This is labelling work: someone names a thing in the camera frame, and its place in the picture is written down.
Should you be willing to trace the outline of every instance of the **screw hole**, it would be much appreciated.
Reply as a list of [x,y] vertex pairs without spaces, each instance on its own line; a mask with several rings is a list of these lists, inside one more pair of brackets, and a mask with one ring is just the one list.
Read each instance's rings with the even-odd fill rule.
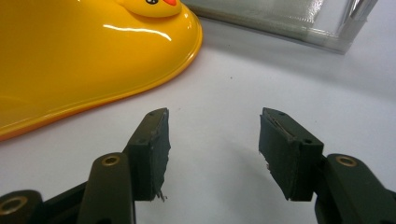
[[120,161],[120,157],[118,157],[118,156],[108,156],[108,157],[102,159],[102,164],[104,166],[112,166],[112,165],[119,163],[119,161]]
[[335,159],[345,166],[354,167],[358,165],[355,160],[346,156],[337,156]]

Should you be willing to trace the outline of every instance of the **transparent container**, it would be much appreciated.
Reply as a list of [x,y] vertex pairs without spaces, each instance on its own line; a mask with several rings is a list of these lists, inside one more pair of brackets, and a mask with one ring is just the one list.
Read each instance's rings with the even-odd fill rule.
[[201,17],[345,53],[377,0],[183,0]]

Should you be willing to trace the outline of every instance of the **white table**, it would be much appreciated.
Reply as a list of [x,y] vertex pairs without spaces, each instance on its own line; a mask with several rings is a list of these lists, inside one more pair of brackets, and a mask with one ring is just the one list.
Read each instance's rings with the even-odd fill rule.
[[396,3],[379,1],[346,55],[202,19],[193,64],[151,91],[0,143],[0,195],[47,200],[122,151],[151,110],[170,110],[165,203],[136,203],[137,223],[316,223],[314,202],[287,202],[259,155],[263,107],[364,161],[396,190]]

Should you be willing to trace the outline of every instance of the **glossy yellow surface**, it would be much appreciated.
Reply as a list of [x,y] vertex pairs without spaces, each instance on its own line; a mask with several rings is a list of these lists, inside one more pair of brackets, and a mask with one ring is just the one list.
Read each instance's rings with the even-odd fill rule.
[[178,75],[202,42],[178,4],[149,18],[116,0],[1,1],[0,141]]
[[127,10],[146,17],[168,17],[181,11],[178,0],[118,0]]

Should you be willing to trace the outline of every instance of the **orange beak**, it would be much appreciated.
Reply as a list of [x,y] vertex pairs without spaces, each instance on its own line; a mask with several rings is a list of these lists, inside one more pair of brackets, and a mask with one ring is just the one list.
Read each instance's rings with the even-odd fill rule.
[[163,0],[165,3],[171,5],[171,6],[175,6],[176,5],[176,0]]

